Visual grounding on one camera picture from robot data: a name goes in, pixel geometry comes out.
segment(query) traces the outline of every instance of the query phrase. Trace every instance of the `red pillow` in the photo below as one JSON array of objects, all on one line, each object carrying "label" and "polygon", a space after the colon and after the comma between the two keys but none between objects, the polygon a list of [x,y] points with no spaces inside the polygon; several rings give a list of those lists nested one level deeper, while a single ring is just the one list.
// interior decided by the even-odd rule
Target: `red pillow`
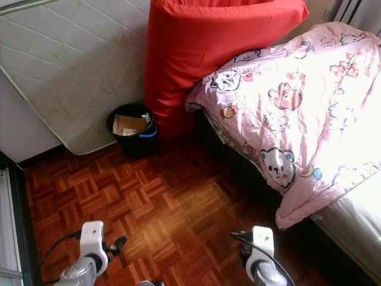
[{"label": "red pillow", "polygon": [[241,52],[269,46],[308,14],[303,0],[152,0],[145,102],[159,136],[194,130],[184,100],[195,82]]}]

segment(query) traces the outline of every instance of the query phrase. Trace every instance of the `parquet floor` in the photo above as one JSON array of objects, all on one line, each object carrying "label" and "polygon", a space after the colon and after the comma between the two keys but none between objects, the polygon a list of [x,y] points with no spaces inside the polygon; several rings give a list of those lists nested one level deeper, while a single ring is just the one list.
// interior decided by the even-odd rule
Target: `parquet floor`
[{"label": "parquet floor", "polygon": [[[117,145],[83,157],[55,156],[26,171],[39,255],[83,222],[103,220],[108,243],[121,235],[129,241],[97,286],[144,279],[168,286],[246,286],[252,284],[229,232],[258,224],[274,229],[276,258],[297,285],[333,285],[295,245],[293,230],[276,229],[275,209],[230,170],[193,136],[161,142],[156,154],[130,163]],[[58,278],[78,255],[78,241],[62,243],[43,278]]]}]

